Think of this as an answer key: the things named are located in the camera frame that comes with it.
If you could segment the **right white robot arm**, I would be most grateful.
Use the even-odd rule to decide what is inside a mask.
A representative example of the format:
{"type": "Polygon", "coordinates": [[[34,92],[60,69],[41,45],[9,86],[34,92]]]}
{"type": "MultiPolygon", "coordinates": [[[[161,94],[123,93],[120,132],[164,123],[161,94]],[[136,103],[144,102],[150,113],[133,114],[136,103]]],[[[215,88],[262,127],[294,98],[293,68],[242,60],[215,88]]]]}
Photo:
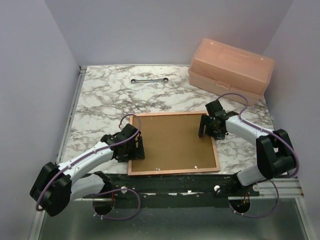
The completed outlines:
{"type": "Polygon", "coordinates": [[[256,149],[256,164],[235,173],[228,183],[215,188],[216,193],[241,196],[249,185],[298,170],[298,157],[285,130],[272,131],[246,120],[241,113],[226,112],[218,99],[206,104],[205,108],[207,114],[200,118],[200,138],[206,135],[214,140],[224,140],[228,134],[234,134],[256,149]]]}

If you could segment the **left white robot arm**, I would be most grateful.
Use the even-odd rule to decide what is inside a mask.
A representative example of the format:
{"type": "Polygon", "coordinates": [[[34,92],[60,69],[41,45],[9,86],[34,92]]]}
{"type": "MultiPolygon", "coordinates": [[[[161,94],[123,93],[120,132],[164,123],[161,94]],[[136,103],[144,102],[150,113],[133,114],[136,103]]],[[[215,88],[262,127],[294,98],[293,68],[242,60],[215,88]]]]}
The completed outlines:
{"type": "Polygon", "coordinates": [[[128,162],[145,157],[141,130],[131,124],[115,134],[105,134],[92,148],[69,161],[45,164],[29,195],[35,200],[35,209],[51,217],[61,213],[70,200],[97,194],[104,198],[111,185],[99,175],[89,172],[111,160],[128,162]]]}

